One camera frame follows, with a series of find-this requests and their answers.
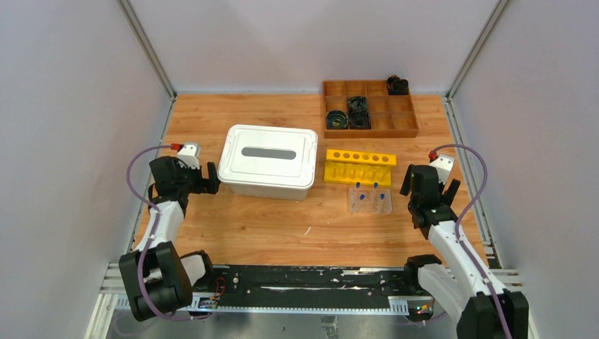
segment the white storage container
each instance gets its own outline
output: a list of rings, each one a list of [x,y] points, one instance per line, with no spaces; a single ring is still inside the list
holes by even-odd
[[[218,179],[243,196],[301,201],[314,183],[318,136],[309,129],[235,125]]]

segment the gray floor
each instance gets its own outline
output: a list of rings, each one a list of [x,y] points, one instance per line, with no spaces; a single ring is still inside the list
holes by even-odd
[[[129,311],[118,311],[107,338],[223,338],[223,339],[364,339],[455,338],[455,324],[448,316],[422,327],[402,316],[323,316],[313,314],[214,314],[199,321],[149,320],[138,323]],[[150,328],[131,336],[132,333]]]

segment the white box lid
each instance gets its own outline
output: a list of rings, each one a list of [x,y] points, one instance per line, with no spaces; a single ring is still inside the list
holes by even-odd
[[[309,129],[235,125],[229,129],[218,179],[229,184],[309,189],[318,135]]]

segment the wooden table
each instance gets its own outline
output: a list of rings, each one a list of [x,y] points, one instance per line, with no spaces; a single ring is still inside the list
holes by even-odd
[[[420,231],[413,229],[406,207],[408,198],[398,191],[410,163],[427,164],[431,149],[452,142],[440,97],[414,97],[420,133],[416,138],[404,139],[324,139],[321,105],[320,95],[177,98],[165,143],[199,143],[202,165],[209,161],[218,164],[227,131],[235,124],[297,127],[312,129],[319,135],[316,179],[305,201],[237,196],[226,184],[221,184],[215,196],[192,195],[175,243],[179,255],[204,249],[214,263],[302,266],[403,266],[409,256],[439,255]],[[392,214],[348,212],[350,186],[322,182],[327,148],[398,156],[398,166],[392,171]],[[455,156],[452,149],[443,153]],[[174,151],[166,150],[163,155],[174,155]],[[453,176],[462,179],[459,168],[454,167]],[[453,208],[460,213],[467,203],[463,184]],[[148,223],[148,215],[144,214],[137,240]],[[464,219],[463,227],[484,258],[472,213]]]

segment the robotic arm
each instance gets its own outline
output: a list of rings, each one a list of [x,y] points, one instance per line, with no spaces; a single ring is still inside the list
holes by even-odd
[[[197,251],[179,257],[174,249],[174,240],[179,226],[185,218],[189,194],[216,194],[220,181],[216,166],[208,163],[208,178],[202,177],[198,156],[200,148],[196,143],[185,143],[179,147],[176,157],[159,157],[150,162],[155,183],[150,186],[148,196],[158,209],[149,208],[150,221],[141,242],[131,253],[119,259],[119,269],[131,311],[137,321],[155,316],[140,289],[137,275],[142,250],[148,245],[143,262],[143,283],[148,296],[162,312],[169,313],[189,306],[192,288],[203,290],[213,280],[213,267],[204,251]],[[153,190],[158,196],[153,197]],[[153,234],[151,225],[157,214],[158,225]]]
[[[499,321],[502,312],[512,338],[527,338],[528,302],[521,292],[510,292],[476,254],[451,209],[460,182],[453,180],[443,192],[453,158],[440,155],[429,165],[410,165],[400,193],[410,192],[408,210],[414,228],[439,250],[451,273],[435,255],[408,258],[404,270],[408,284],[428,291],[457,323],[458,338],[505,338]],[[483,278],[478,267],[484,268]],[[492,295],[501,301],[497,309]]]

